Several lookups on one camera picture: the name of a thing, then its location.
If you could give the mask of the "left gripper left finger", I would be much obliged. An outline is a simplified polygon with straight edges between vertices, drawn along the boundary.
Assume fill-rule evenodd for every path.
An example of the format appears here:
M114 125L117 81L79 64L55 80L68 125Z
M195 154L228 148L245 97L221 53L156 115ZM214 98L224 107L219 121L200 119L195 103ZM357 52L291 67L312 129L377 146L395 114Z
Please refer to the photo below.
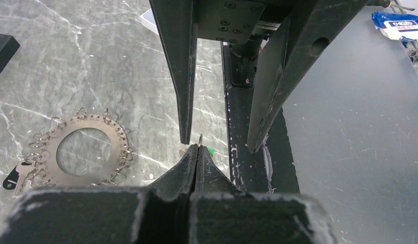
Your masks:
M196 1L150 1L176 94L180 141L189 144L192 128L197 24Z

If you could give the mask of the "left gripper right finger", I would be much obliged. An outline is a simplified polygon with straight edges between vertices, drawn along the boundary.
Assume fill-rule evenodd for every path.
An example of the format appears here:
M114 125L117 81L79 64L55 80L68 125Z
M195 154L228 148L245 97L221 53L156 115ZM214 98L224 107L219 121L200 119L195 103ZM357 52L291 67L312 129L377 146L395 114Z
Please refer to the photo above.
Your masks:
M367 1L293 1L258 57L254 102L264 135L298 83Z

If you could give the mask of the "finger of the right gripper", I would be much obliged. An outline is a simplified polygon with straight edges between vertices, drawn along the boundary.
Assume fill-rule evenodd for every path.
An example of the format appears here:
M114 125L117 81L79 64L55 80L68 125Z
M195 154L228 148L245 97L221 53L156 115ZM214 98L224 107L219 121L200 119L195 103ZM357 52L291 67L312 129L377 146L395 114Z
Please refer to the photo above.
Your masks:
M195 175L198 145L191 145L180 161L148 185L158 196L178 196L183 190L189 192Z
M195 192L199 193L243 193L230 179L215 165L206 146L198 149L195 173Z

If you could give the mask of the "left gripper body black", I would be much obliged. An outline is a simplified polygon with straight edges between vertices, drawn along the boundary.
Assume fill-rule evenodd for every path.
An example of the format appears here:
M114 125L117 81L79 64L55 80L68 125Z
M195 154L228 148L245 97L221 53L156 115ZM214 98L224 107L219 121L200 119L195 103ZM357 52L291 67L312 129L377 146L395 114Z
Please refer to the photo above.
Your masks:
M276 31L290 1L192 1L193 38L245 44Z

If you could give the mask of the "green head key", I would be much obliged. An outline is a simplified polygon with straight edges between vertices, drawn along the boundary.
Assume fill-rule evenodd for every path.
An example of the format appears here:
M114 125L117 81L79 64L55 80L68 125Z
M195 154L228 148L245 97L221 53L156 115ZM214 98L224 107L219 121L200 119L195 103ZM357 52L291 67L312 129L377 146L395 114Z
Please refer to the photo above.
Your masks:
M198 140L198 143L197 143L197 145L198 146L202 146L202 141L203 141L203 134L201 133L200 135L199 135L199 140ZM210 153L210 156L211 157L213 157L214 156L214 154L215 154L215 150L213 149L213 148L210 148L210 147L208 147L207 148L207 150L208 150L208 152ZM184 155L185 155L185 153L187 152L187 150L186 149L180 149L179 150L179 155L181 156L181 157L183 157Z

